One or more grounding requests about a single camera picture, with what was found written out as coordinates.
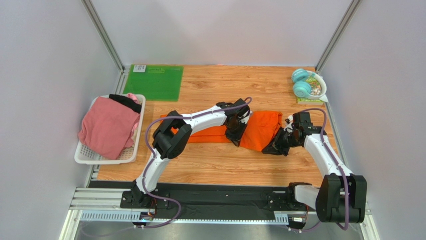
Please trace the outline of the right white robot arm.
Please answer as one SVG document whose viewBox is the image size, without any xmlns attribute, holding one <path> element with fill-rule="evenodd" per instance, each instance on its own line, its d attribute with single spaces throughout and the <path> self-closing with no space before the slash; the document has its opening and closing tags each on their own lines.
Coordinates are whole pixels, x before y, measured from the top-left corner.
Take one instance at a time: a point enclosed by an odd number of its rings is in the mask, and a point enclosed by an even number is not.
<svg viewBox="0 0 426 240">
<path fill-rule="evenodd" d="M 342 228 L 365 220 L 367 180 L 355 175 L 332 148 L 325 126 L 312 123 L 311 110 L 295 113 L 290 124 L 280 128 L 263 154 L 288 156 L 290 149 L 303 147 L 313 158 L 323 181 L 320 188 L 307 183 L 292 183 L 292 201 L 316 210 L 322 223 L 336 223 Z"/>
</svg>

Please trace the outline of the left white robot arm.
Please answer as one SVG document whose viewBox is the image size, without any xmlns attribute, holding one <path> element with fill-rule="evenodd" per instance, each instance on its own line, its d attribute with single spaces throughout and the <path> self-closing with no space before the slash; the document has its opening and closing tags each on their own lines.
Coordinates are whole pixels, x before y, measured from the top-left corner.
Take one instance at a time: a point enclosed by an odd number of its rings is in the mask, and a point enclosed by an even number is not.
<svg viewBox="0 0 426 240">
<path fill-rule="evenodd" d="M 149 208 L 153 199 L 168 202 L 170 198 L 153 195 L 160 176 L 169 162 L 180 156 L 190 137 L 198 132 L 225 126 L 225 137 L 236 147 L 241 145 L 242 137 L 251 117 L 252 98 L 239 99 L 235 103 L 219 102 L 215 106 L 192 114 L 170 112 L 166 117 L 153 121 L 147 129 L 160 125 L 153 133 L 153 143 L 147 144 L 151 156 L 142 174 L 133 182 L 130 191 L 122 195 L 122 209 Z"/>
</svg>

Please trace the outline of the orange t shirt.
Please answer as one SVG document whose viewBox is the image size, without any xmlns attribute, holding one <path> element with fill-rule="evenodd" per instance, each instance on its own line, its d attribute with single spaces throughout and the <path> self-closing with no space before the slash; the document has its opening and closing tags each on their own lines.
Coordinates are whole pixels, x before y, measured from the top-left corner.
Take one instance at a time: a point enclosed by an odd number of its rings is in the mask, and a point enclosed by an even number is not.
<svg viewBox="0 0 426 240">
<path fill-rule="evenodd" d="M 255 111 L 249 118 L 247 128 L 242 136 L 240 147 L 261 152 L 280 128 L 283 127 L 283 114 L 278 111 Z M 215 126 L 195 134 L 188 140 L 189 144 L 230 143 L 226 138 L 226 126 Z"/>
</svg>

